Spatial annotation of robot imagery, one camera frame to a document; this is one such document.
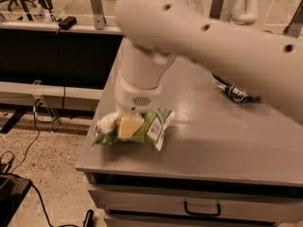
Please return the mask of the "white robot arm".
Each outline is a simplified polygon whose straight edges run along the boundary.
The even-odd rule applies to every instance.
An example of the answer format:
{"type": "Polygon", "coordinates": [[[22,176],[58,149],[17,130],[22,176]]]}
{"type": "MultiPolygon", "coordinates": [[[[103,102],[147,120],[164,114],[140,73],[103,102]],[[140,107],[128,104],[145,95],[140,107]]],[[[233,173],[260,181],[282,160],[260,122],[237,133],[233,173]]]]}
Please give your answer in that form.
{"type": "Polygon", "coordinates": [[[118,71],[115,100],[129,113],[136,96],[158,96],[164,67],[181,56],[234,82],[300,124],[303,121],[303,43],[205,18],[189,0],[117,0],[116,22],[129,54],[118,71]]]}

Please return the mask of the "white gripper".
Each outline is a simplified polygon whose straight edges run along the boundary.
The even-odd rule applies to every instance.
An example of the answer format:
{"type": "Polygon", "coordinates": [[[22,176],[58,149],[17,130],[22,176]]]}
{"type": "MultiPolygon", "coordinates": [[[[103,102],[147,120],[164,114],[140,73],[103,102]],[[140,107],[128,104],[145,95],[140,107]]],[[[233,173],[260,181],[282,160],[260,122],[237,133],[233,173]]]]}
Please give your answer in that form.
{"type": "Polygon", "coordinates": [[[121,139],[131,138],[143,125],[144,114],[152,109],[161,93],[161,87],[155,89],[141,89],[127,82],[117,74],[115,84],[116,106],[127,112],[122,115],[118,125],[117,136],[121,139]]]}

